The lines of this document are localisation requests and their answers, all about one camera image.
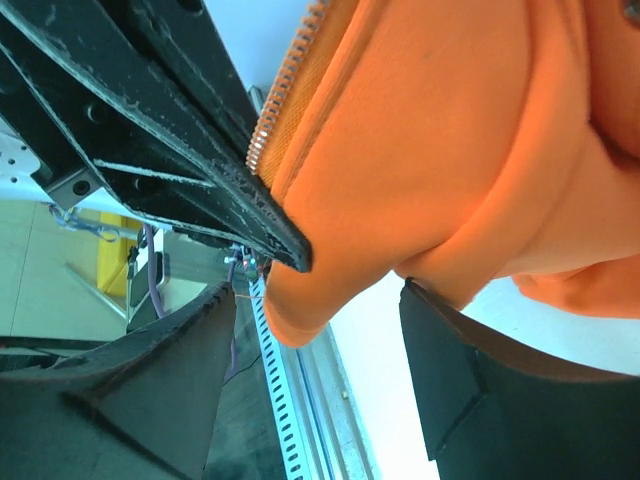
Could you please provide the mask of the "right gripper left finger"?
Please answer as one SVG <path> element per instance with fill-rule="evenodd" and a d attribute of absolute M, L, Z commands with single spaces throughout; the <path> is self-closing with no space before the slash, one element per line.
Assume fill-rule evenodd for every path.
<path fill-rule="evenodd" d="M 48 368 L 1 376 L 5 479 L 198 479 L 236 304 L 228 283 Z"/>

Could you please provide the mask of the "orange zip jacket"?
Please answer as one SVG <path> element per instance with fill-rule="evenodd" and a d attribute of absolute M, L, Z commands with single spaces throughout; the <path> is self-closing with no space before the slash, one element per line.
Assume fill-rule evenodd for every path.
<path fill-rule="evenodd" d="M 316 2 L 247 162 L 312 248 L 268 276 L 287 345 L 389 272 L 637 318 L 639 5 Z"/>

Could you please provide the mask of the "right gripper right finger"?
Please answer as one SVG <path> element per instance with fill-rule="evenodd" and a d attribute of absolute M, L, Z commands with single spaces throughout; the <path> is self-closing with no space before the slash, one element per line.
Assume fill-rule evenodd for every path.
<path fill-rule="evenodd" d="M 639 380 L 531 348 L 407 281 L 401 330 L 444 479 L 635 479 Z"/>

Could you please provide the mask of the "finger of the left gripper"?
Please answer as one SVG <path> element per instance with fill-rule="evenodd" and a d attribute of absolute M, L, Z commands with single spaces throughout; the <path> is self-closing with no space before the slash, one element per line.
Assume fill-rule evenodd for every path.
<path fill-rule="evenodd" d="M 247 149 L 257 113 L 203 2 L 101 5 L 139 53 L 161 67 L 234 149 Z"/>
<path fill-rule="evenodd" d="M 105 189 L 142 218 L 239 243 L 296 271 L 311 247 L 266 185 L 103 1 L 1 5 L 1 116 L 39 160 L 45 190 Z"/>

